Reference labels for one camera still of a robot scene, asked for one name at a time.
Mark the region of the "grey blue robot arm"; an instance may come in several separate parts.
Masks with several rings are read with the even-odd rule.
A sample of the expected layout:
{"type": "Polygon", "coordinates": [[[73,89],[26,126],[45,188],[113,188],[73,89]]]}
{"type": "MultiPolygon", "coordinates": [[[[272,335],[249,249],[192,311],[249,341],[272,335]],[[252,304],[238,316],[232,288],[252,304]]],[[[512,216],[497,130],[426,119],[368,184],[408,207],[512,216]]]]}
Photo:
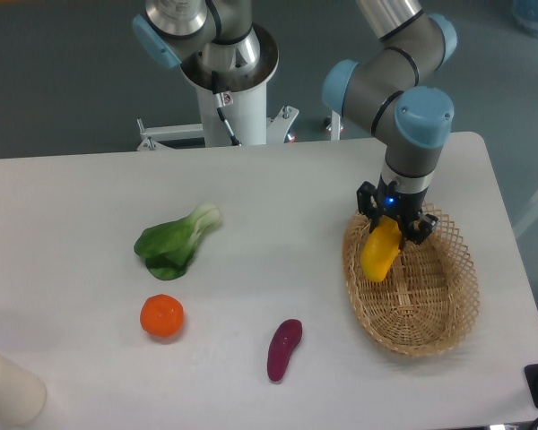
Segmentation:
{"type": "MultiPolygon", "coordinates": [[[[438,223],[421,206],[454,116],[448,95],[422,83],[454,53],[456,30],[416,1],[362,1],[360,9],[383,49],[366,64],[336,64],[322,99],[386,146],[378,184],[357,192],[359,212],[373,228],[394,220],[402,242],[420,244],[438,223]]],[[[148,1],[132,28],[156,63],[180,68],[195,86],[208,145],[268,143],[265,86],[279,53],[249,1],[148,1]]]]}

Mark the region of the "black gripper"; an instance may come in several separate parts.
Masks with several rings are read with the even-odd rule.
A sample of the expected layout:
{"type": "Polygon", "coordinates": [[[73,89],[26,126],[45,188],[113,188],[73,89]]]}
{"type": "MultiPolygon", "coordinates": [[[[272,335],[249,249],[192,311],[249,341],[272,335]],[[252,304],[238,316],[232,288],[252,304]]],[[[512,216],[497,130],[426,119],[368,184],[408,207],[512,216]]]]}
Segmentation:
{"type": "Polygon", "coordinates": [[[357,204],[360,215],[369,220],[369,233],[381,223],[383,217],[397,222],[401,232],[399,249],[403,250],[408,242],[421,245],[438,224],[438,217],[422,211],[428,188],[418,193],[399,193],[396,183],[378,182],[376,188],[370,182],[363,182],[357,190],[357,204]]]}

